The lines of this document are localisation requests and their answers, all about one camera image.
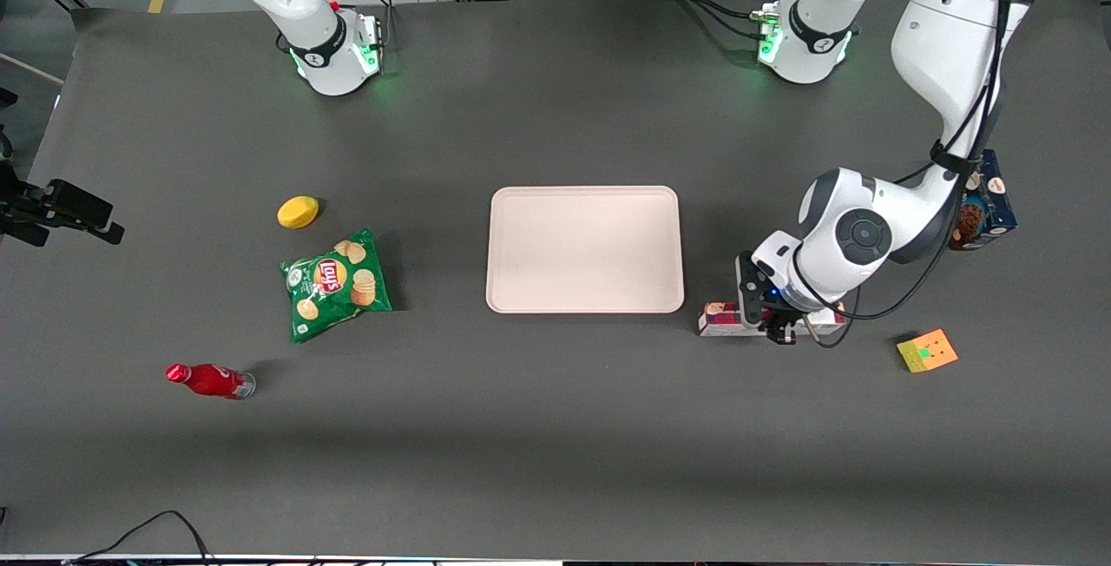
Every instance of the colorful cube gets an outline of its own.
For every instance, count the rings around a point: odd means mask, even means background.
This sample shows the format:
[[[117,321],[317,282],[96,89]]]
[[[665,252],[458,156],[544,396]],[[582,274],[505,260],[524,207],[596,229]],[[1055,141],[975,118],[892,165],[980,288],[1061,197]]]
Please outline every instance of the colorful cube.
[[[897,347],[911,373],[933,370],[957,359],[957,351],[953,351],[945,332],[940,329],[900,342]]]

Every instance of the bag of chips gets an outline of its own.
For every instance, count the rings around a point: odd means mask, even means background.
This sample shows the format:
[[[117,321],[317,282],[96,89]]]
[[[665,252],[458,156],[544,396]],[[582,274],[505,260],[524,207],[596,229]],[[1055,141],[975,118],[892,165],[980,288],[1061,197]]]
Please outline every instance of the bag of chips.
[[[369,229],[358,230],[323,256],[282,262],[281,270],[293,301],[294,345],[367,310],[393,309]]]

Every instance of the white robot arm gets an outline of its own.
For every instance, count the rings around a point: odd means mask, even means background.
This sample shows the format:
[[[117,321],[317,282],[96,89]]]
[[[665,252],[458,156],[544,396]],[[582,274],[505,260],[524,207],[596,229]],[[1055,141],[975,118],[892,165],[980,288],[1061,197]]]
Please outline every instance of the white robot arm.
[[[934,165],[914,187],[849,169],[814,180],[799,209],[801,239],[777,231],[737,260],[748,325],[789,344],[794,321],[844,297],[889,258],[940,255],[990,129],[983,119],[997,101],[1003,48],[1032,1],[911,0],[891,52],[903,80],[941,113]]]
[[[764,4],[752,13],[764,34],[757,60],[791,82],[810,85],[824,79],[844,59],[852,22],[863,3],[779,0]]]
[[[317,92],[349,93],[379,71],[381,29],[373,17],[328,0],[251,1],[278,24],[298,73]]]

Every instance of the tray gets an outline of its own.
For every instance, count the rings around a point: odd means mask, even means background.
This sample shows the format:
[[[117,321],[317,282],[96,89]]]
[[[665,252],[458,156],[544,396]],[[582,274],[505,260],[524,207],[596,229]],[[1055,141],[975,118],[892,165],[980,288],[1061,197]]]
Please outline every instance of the tray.
[[[678,310],[679,198],[663,186],[499,190],[490,203],[487,304],[502,314]]]

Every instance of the coca-cola bottle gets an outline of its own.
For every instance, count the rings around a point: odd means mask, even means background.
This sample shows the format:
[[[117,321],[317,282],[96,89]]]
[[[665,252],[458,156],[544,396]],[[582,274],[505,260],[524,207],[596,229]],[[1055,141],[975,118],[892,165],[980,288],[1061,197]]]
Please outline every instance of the coca-cola bottle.
[[[198,395],[246,399],[254,393],[254,376],[216,365],[186,366],[172,364],[166,377],[174,384],[184,384]]]

